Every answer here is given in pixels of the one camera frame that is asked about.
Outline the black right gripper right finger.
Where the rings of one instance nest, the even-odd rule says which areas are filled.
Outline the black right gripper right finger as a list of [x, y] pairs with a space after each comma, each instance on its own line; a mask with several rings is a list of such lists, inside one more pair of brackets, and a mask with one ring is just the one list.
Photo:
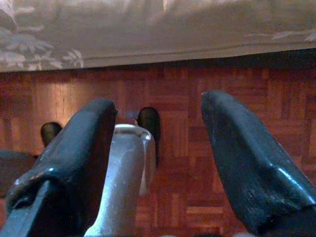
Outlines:
[[256, 237], [316, 237], [316, 186], [262, 121], [223, 91], [201, 113], [230, 206]]

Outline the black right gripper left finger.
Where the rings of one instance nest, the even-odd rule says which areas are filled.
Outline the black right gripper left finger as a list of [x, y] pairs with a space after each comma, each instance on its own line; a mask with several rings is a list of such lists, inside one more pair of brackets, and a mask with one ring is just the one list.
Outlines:
[[83, 237], [98, 214], [116, 116], [100, 98], [71, 117], [9, 189], [0, 237]]

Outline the black robot left foot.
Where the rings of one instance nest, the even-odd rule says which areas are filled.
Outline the black robot left foot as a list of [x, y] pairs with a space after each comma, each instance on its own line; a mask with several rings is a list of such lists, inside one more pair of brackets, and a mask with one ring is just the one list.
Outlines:
[[40, 129], [40, 135], [44, 147], [47, 147], [61, 130], [62, 126], [57, 122], [53, 121], [43, 124]]

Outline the black robot foot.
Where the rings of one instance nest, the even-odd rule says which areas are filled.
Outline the black robot foot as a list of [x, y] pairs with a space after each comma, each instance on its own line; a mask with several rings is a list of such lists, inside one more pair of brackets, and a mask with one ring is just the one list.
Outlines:
[[155, 140], [156, 167], [159, 164], [159, 141], [160, 141], [160, 116], [153, 107], [144, 107], [140, 110], [136, 122], [138, 126], [148, 130]]
[[40, 129], [40, 135], [44, 147], [47, 147], [61, 130], [62, 126], [57, 122], [53, 121], [43, 124]]

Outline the dark grey robot left leg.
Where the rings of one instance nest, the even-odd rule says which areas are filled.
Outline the dark grey robot left leg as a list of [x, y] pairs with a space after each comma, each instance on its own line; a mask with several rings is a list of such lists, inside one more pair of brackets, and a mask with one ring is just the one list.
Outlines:
[[32, 168], [33, 155], [0, 150], [0, 198], [5, 198], [16, 179]]

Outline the black robot right foot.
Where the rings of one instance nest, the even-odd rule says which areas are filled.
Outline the black robot right foot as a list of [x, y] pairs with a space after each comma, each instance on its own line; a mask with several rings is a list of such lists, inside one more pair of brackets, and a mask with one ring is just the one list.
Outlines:
[[138, 126], [148, 130], [155, 140], [156, 167], [159, 164], [159, 141], [160, 141], [160, 116], [153, 107], [144, 107], [140, 110], [136, 122]]

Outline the grey floral bed sheet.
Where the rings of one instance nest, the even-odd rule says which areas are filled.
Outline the grey floral bed sheet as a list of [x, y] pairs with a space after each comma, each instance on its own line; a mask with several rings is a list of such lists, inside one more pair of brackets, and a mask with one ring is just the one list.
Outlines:
[[316, 48], [316, 0], [0, 0], [0, 73]]

